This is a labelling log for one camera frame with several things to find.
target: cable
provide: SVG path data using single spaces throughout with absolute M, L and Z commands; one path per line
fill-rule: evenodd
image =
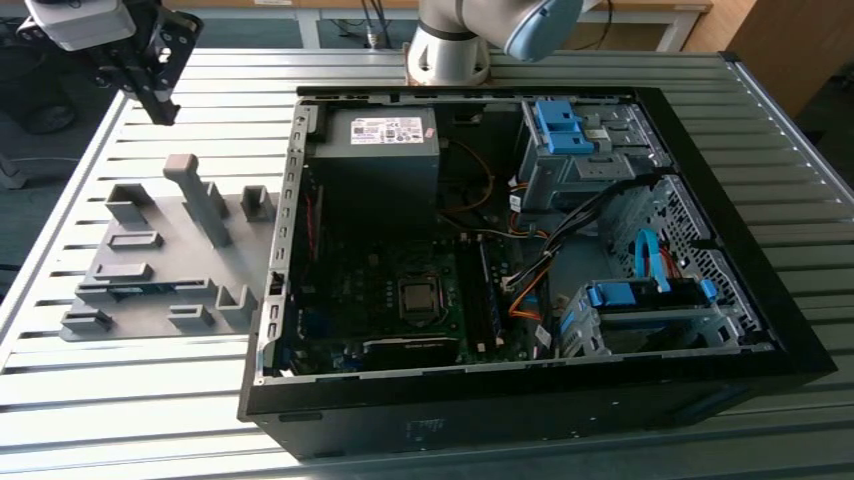
M 339 21 L 344 22 L 344 20 L 329 20 L 329 22 L 332 22 L 332 25 L 335 25 L 337 29 L 341 31 L 341 33 L 339 33 L 337 35 L 340 37 L 353 37 L 355 36 L 353 33 L 349 30 L 347 30 L 344 27 L 341 27 L 341 25 L 337 23 Z
M 486 178 L 487 178 L 487 182 L 488 182 L 487 183 L 487 187 L 486 187 L 486 192 L 484 192 L 483 198 L 480 198 L 480 200 L 478 200 L 475 203 L 472 203 L 470 205 L 463 205 L 462 207 L 451 207 L 451 208 L 446 208 L 444 210 L 442 210 L 442 213 L 459 213 L 459 212 L 464 212 L 467 210 L 471 210 L 474 208 L 478 208 L 480 205 L 483 205 L 487 202 L 487 200 L 492 196 L 492 189 L 495 188 L 495 177 L 492 176 L 492 170 L 490 170 L 490 166 L 483 161 L 483 158 L 480 158 L 480 155 L 478 155 L 475 153 L 475 151 L 468 147 L 468 145 L 466 145 L 462 142 L 458 142 L 456 140 L 450 140 L 448 144 L 450 145 L 456 145 L 463 150 L 466 150 L 466 152 L 468 152 L 468 155 L 471 155 L 471 157 L 480 164 L 480 167 L 483 168 L 483 173 L 486 173 Z
M 563 246 L 566 238 L 598 218 L 602 206 L 607 204 L 612 197 L 631 188 L 654 185 L 660 180 L 664 173 L 638 175 L 631 180 L 622 180 L 612 183 L 604 190 L 575 207 L 575 209 L 566 215 L 560 225 L 558 225 L 558 228 L 551 232 L 551 235 L 540 249 L 539 258 L 530 267 L 524 268 L 519 273 L 510 277 L 506 286 L 512 287 L 519 284 L 519 282 L 522 282 L 522 280 L 531 275 L 551 258 L 554 258 Z
M 599 37 L 599 40 L 596 40 L 595 42 L 590 42 L 583 47 L 574 48 L 572 50 L 587 50 L 590 47 L 594 47 L 594 46 L 596 47 L 596 50 L 602 48 L 602 43 L 604 42 L 604 38 L 608 36 L 608 33 L 611 32 L 611 25 L 614 24 L 614 0 L 607 0 L 607 2 L 608 2 L 608 19 L 604 22 L 604 29 L 602 30 L 602 36 Z
M 388 36 L 388 24 L 385 23 L 385 8 L 383 7 L 383 0 L 369 0 L 376 12 L 376 18 L 379 18 L 379 24 L 383 27 L 383 37 L 385 38 L 385 48 L 391 49 L 391 37 Z
M 519 214 L 516 212 L 512 212 L 510 214 L 510 218 L 507 219 L 507 229 L 510 230 L 510 233 L 515 233 L 519 235 L 527 235 L 528 232 L 523 231 L 523 230 L 516 230 L 516 219 L 519 218 Z M 548 232 L 546 232 L 546 230 L 536 230 L 536 236 L 540 238 L 548 238 Z
M 75 162 L 79 163 L 80 159 L 79 158 L 72 158 L 72 157 L 25 157 L 25 158 L 11 158 L 9 162 L 36 162 L 36 161 L 44 161 L 44 160 L 59 160 L 63 162 Z
M 371 21 L 371 15 L 368 14 L 368 5 L 361 0 L 361 11 L 364 12 L 364 20 L 368 22 L 368 27 L 373 26 L 373 22 Z
M 551 268 L 551 263 L 548 263 L 546 268 L 543 268 L 543 270 L 536 274 L 536 277 L 534 277 L 534 280 L 531 280 L 531 283 L 528 283 L 527 287 L 524 287 L 524 290 L 522 290 L 522 293 L 516 296 L 516 300 L 512 302 L 512 305 L 510 305 L 510 312 L 508 313 L 510 313 L 511 317 L 519 316 L 519 314 L 526 313 L 526 312 L 516 311 L 516 308 L 519 308 L 519 305 L 522 304 L 522 300 L 524 300 L 524 296 L 531 292 L 531 290 L 534 289 L 534 287 L 536 286 L 536 284 L 542 280 L 542 278 L 546 275 L 546 272 L 548 271 L 550 268 Z
M 506 238 L 520 238 L 520 239 L 522 238 L 528 238 L 527 235 L 516 235 L 514 233 L 502 232 L 500 230 L 492 230 L 491 228 L 474 228 L 474 227 L 470 227 L 468 225 L 464 225 L 459 221 L 454 220 L 443 212 L 439 212 L 439 218 L 442 220 L 444 220 L 447 223 L 450 223 L 451 225 L 454 225 L 456 228 L 459 228 L 460 230 L 467 231 L 467 232 L 488 233 L 488 234 L 492 234 L 492 235 L 499 235 L 499 236 L 506 237 Z

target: blue plastic clip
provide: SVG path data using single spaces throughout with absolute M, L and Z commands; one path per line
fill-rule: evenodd
M 644 277 L 646 266 L 643 264 L 643 250 L 648 252 L 650 259 L 650 277 L 655 279 L 662 292 L 670 292 L 670 282 L 667 282 L 667 269 L 664 268 L 664 259 L 658 250 L 658 237 L 655 232 L 648 228 L 638 230 L 635 237 L 635 277 Z
M 575 320 L 575 312 L 570 312 L 570 314 L 563 319 L 563 322 L 560 322 L 560 335 L 563 335 L 566 331 L 570 329 L 570 324 L 572 323 L 574 320 Z
M 546 135 L 548 153 L 554 155 L 590 154 L 595 146 L 584 138 L 582 117 L 572 113 L 566 100 L 539 100 L 536 102 L 539 128 Z
M 718 300 L 718 287 L 711 280 L 707 278 L 699 281 L 699 288 L 703 290 L 703 294 L 711 303 L 715 303 Z
M 594 307 L 600 307 L 604 303 L 602 300 L 602 292 L 599 292 L 599 287 L 596 286 L 587 289 L 587 297 L 590 297 L 590 305 Z

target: aluminum table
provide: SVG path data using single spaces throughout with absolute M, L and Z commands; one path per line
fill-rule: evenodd
M 117 182 L 177 194 L 169 153 L 193 152 L 223 194 L 276 191 L 297 85 L 402 84 L 399 53 L 199 50 L 173 127 L 117 98 L 0 309 L 0 472 L 33 478 L 851 478 L 854 195 L 738 63 L 716 55 L 494 57 L 502 85 L 664 90 L 839 372 L 671 432 L 299 464 L 235 418 L 245 337 L 65 343 Z

